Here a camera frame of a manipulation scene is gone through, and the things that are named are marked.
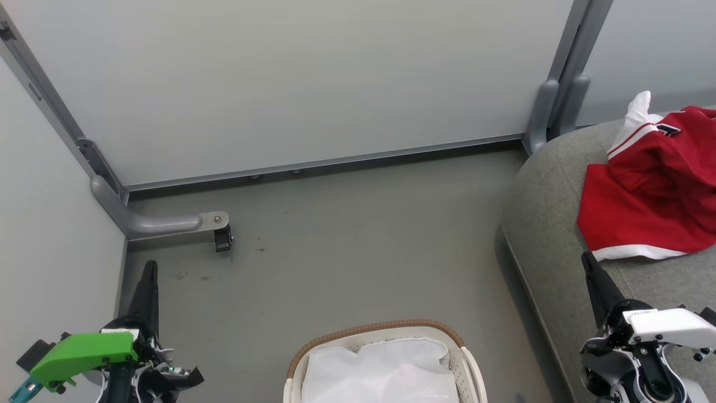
white cloth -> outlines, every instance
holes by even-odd
[[[445,344],[406,338],[311,353],[304,403],[459,403]]]

white wall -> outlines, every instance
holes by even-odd
[[[0,390],[7,399],[27,378],[15,361],[36,340],[96,332],[113,318],[124,235],[1,60],[0,94]],[[34,402],[93,402],[98,388],[75,380],[78,388],[43,391]]]
[[[615,0],[584,72],[578,125],[623,118],[637,93],[652,111],[716,104],[716,2]]]
[[[572,0],[2,0],[125,186],[524,132]]]

gray fabric upholstery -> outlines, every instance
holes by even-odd
[[[583,128],[551,141],[530,157],[507,199],[503,230],[577,402],[593,403],[580,380],[579,351],[596,333],[580,255],[586,245],[576,226],[581,190],[590,163],[606,163],[606,150],[623,121]],[[606,261],[624,296],[655,308],[685,304],[716,308],[716,247],[653,261]],[[699,382],[716,402],[716,357],[698,363],[690,349],[676,348],[671,363],[680,376]]]

white basket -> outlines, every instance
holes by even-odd
[[[440,341],[450,352],[449,368],[455,376],[460,403],[487,403],[485,383],[472,353],[460,337],[435,321],[395,321],[351,328],[319,337],[305,345],[294,357],[284,386],[284,403],[301,403],[301,387],[311,352],[341,346],[353,352],[366,344],[399,338],[427,337]]]

black caster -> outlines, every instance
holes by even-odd
[[[216,245],[216,252],[230,250],[232,243],[233,235],[231,234],[231,225],[227,225],[222,229],[214,231],[214,245]]]

